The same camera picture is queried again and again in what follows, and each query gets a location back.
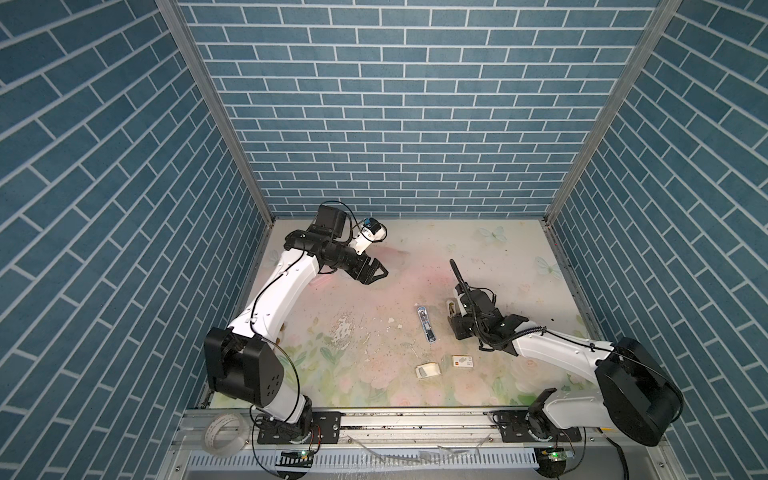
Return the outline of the white staple box sleeve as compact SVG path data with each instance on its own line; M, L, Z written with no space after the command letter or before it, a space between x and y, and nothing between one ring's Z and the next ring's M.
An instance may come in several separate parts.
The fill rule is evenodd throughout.
M455 368L473 368L474 360L473 357L469 355L453 355L452 365Z

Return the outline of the blue staple remover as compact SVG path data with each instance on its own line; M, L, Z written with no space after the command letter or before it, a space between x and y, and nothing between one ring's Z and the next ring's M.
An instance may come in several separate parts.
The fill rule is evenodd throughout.
M416 311L427 341L429 343L434 343L436 341L436 336L432 329L427 309L424 306L418 306Z

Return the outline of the staple box tray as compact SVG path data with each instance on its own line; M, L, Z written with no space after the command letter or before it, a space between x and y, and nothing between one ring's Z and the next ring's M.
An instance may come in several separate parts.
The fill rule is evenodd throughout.
M424 363L415 367L415 375L418 379L438 377L441 374L440 365L435 362Z

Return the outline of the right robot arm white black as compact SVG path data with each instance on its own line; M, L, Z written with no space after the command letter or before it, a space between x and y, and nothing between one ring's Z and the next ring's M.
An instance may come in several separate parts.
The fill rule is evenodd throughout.
M682 392L639 341L581 339L521 315L502 314L485 288L458 283L455 292L457 308L448 320L457 339L475 337L484 351L541 361L596 386L587 394L543 390L526 414L537 440L572 428L613 428L653 447L681 416Z

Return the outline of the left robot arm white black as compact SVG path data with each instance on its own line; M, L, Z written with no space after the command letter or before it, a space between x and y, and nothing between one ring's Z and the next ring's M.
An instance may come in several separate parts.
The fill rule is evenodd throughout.
M363 285L388 275L366 249L385 240L387 228L374 218L358 221L340 201L323 202L305 230L285 237L275 270L250 306L225 328L212 328L204 339L209 388L246 401L304 436L312 415L311 400L285 379L277 353L278 335L303 290L323 268L344 271Z

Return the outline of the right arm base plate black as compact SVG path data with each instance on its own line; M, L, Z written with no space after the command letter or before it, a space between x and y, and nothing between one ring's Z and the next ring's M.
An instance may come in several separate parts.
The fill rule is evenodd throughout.
M561 429L543 413L506 409L491 411L488 418L498 429L504 443L562 441L569 444L583 439L580 429Z

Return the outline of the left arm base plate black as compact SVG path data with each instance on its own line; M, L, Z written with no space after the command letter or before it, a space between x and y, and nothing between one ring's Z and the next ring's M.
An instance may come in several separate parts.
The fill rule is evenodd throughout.
M321 445L337 444L341 430L342 413L339 411L313 411L303 413L296 423L269 419L256 420L256 442L259 445L288 445L303 443L311 434L318 434Z

